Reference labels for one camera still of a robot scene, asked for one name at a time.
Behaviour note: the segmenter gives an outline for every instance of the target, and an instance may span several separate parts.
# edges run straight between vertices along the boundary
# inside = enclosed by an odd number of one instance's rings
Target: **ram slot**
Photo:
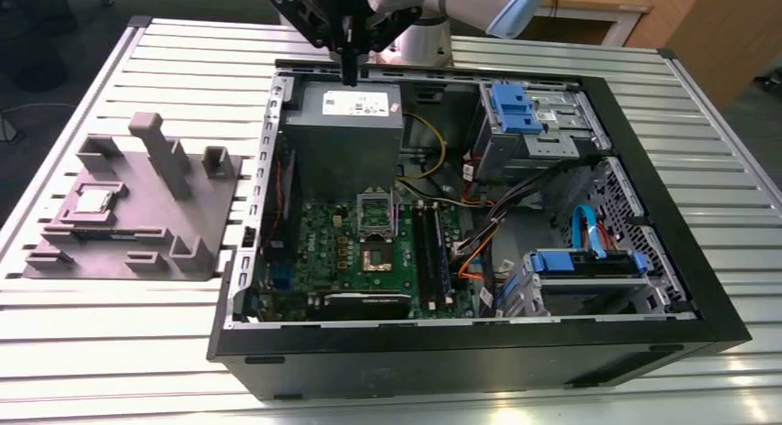
[[[412,249],[417,276],[417,299],[423,309],[436,309],[436,286],[433,258],[428,252],[427,209],[419,205],[412,212]]]

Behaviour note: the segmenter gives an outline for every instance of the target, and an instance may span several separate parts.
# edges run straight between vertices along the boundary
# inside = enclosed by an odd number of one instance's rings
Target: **motherboard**
[[[305,321],[320,305],[343,305],[351,317],[360,311],[368,318],[384,318],[384,311],[400,319],[472,317],[472,285],[456,284],[448,265],[460,236],[452,205],[305,202],[296,262],[268,268],[279,291],[269,315]]]

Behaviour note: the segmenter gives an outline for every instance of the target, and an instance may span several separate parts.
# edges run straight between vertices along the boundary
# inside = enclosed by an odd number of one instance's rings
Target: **floor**
[[[18,91],[0,75],[0,110],[28,103],[77,104],[110,52],[132,15],[277,23],[276,13],[262,0],[114,0],[104,8],[97,0],[68,0],[80,29],[54,39],[68,67],[68,82],[45,93]],[[62,106],[38,106],[6,114],[24,138],[10,146],[0,143],[0,223],[5,221],[37,166],[69,117]],[[724,113],[736,134],[782,185],[782,92],[764,93],[750,85]]]

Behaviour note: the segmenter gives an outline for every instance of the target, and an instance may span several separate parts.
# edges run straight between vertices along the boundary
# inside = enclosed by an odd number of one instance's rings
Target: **yellow cable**
[[[420,173],[417,175],[397,177],[400,180],[421,180],[423,178],[429,176],[435,171],[437,171],[440,169],[441,164],[444,163],[444,152],[445,152],[447,143],[444,142],[444,138],[441,137],[441,134],[440,134],[440,131],[437,130],[437,128],[433,125],[431,125],[431,123],[421,116],[419,116],[417,114],[404,114],[404,115],[411,116],[417,121],[420,121],[421,125],[424,125],[427,127],[427,129],[431,131],[431,133],[435,134],[437,141],[440,141],[440,159],[437,160],[437,164],[435,164],[435,167],[432,167],[431,169],[428,169],[427,171],[424,171],[423,173]]]

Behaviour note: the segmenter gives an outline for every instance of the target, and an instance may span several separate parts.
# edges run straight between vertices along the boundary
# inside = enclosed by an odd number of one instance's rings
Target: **slotted metal table surface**
[[[142,423],[764,423],[782,420],[779,192],[675,60],[653,50],[455,38],[456,66],[608,81],[754,336],[616,388],[261,403],[206,362],[218,279],[46,281],[21,275],[80,170],[89,134],[124,149],[134,111],[185,150],[256,149],[273,61],[323,58],[287,27],[154,19],[129,27],[0,233],[0,420]],[[244,161],[242,173],[252,162]],[[224,245],[240,239],[248,181]]]

